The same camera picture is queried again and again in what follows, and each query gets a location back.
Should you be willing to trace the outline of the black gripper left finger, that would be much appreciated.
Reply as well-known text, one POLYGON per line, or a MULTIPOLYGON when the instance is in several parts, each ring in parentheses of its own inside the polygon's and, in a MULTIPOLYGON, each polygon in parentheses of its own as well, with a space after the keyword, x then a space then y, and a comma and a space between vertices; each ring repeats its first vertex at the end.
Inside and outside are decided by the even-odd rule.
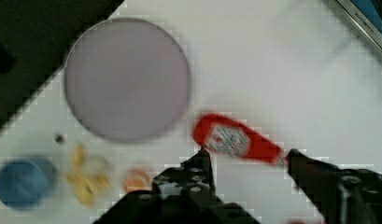
POLYGON ((189 186, 203 186, 216 191, 211 157, 204 147, 178 167, 167 168, 152 180, 152 191, 163 199, 179 196, 189 186))

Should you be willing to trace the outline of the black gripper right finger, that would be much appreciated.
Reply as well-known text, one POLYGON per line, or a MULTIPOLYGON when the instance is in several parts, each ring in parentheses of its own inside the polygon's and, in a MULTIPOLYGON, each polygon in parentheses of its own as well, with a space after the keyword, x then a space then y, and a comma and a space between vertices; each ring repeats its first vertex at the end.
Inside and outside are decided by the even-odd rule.
POLYGON ((288 174, 316 206, 325 224, 382 224, 382 174, 341 169, 297 149, 286 156, 288 174))

